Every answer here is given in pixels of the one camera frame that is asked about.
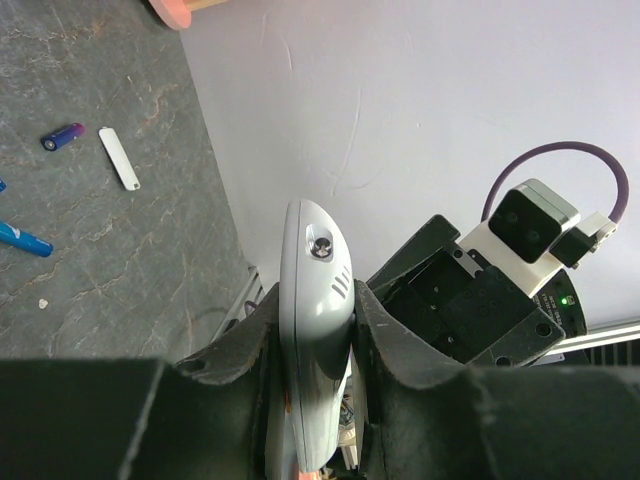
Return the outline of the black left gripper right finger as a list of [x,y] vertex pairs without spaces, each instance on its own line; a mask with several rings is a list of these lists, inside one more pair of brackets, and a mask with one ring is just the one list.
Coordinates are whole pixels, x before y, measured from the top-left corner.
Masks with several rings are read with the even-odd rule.
[[469,367],[355,285],[359,464],[369,479],[635,479],[635,367]]

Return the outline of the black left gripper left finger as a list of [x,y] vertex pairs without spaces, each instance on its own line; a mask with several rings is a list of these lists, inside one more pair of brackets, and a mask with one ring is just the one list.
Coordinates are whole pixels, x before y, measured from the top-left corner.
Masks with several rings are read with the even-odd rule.
[[278,293],[190,357],[1,364],[5,479],[276,479]]

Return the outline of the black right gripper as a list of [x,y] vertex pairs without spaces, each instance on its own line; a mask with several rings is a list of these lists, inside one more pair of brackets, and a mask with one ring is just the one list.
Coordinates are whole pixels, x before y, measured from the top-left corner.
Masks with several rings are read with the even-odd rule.
[[367,282],[385,310],[462,364],[520,367],[586,334],[571,279],[560,270],[527,296],[442,215],[427,221]]

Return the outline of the white remote control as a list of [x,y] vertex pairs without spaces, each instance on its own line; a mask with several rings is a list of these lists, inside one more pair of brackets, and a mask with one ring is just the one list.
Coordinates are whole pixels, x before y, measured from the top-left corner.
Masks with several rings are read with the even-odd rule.
[[355,309],[349,247],[333,218],[310,200],[286,212],[279,281],[279,338],[297,463],[325,466],[339,441]]

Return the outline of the white battery cover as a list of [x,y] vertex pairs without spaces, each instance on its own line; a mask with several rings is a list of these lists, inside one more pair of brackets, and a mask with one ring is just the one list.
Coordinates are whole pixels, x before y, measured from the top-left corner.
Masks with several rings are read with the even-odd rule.
[[127,191],[139,190],[140,181],[116,131],[102,127],[98,135],[124,188]]

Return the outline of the blue battery lower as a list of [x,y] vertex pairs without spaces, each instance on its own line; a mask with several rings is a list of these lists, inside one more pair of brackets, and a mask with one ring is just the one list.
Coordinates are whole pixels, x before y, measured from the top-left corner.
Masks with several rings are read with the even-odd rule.
[[54,251],[50,243],[3,221],[0,222],[0,241],[40,257],[48,257]]

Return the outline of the purple blue battery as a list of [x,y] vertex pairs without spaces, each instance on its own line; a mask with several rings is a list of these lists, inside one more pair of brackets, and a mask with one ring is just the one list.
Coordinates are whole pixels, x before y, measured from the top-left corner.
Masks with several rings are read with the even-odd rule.
[[76,140],[85,133],[85,127],[80,123],[72,123],[49,133],[40,139],[46,151],[57,151]]

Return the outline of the pink three-tier shelf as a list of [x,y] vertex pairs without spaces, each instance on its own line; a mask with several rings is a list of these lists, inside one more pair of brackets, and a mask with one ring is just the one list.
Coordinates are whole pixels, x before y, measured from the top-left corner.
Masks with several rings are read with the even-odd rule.
[[195,11],[226,3],[227,0],[148,0],[154,12],[169,28],[187,29]]

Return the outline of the aluminium frame rail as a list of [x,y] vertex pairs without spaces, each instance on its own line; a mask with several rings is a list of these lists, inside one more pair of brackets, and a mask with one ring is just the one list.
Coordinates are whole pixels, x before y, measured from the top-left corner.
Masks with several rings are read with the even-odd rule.
[[602,325],[585,335],[559,342],[546,353],[546,356],[638,340],[639,331],[638,318],[620,324]]

